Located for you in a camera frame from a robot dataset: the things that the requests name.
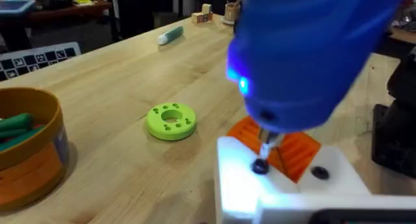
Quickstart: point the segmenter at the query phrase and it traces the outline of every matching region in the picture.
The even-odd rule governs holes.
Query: orange bowl
[[[0,89],[0,118],[21,113],[45,125],[29,139],[0,151],[0,211],[27,205],[48,194],[64,177],[68,139],[58,99],[35,88]]]

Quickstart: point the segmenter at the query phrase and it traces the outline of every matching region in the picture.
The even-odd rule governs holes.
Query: wooden table
[[[158,47],[157,36],[178,25],[184,36]],[[225,78],[231,31],[219,16],[201,25],[186,19],[0,83],[56,94],[71,141],[65,182],[0,223],[215,223],[216,139],[246,115],[236,84]],[[386,82],[397,64],[372,55],[329,122],[308,132],[339,146],[374,193],[416,189],[370,158],[371,110],[391,102]],[[167,101],[196,111],[189,138],[163,142],[147,133],[147,111]]]

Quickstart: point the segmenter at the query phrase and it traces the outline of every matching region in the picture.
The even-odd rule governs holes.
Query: orange slot
[[[256,154],[260,151],[261,141],[257,137],[259,126],[251,117],[245,117],[239,121],[227,133],[241,143],[249,147]],[[286,176],[293,182],[298,182],[305,169],[318,153],[320,143],[302,132],[286,134],[279,148],[283,165],[285,165]],[[270,165],[283,172],[277,149],[270,152],[267,161]]]

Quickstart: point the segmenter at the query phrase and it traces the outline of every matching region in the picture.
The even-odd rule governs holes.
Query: green 3d printed part
[[[196,128],[195,112],[180,103],[163,103],[148,112],[148,130],[161,140],[181,140]]]

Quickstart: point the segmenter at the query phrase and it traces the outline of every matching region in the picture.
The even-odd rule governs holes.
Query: green marker
[[[176,38],[180,37],[183,34],[183,27],[178,26],[168,32],[165,32],[164,34],[157,37],[157,43],[159,45],[167,44]]]
[[[15,129],[30,129],[33,124],[33,115],[28,113],[19,114],[0,121],[0,132]]]
[[[25,134],[22,134],[21,136],[18,136],[16,138],[13,138],[5,143],[0,143],[0,151],[6,150],[8,148],[11,148],[15,145],[17,145],[20,142],[23,142],[30,137],[32,137],[34,134],[38,133],[40,130],[42,130],[45,126],[38,127],[37,129],[33,129],[29,132],[26,132]]]
[[[9,131],[0,131],[0,139],[20,136],[22,134],[25,134],[28,131],[29,131],[28,129],[13,129]]]

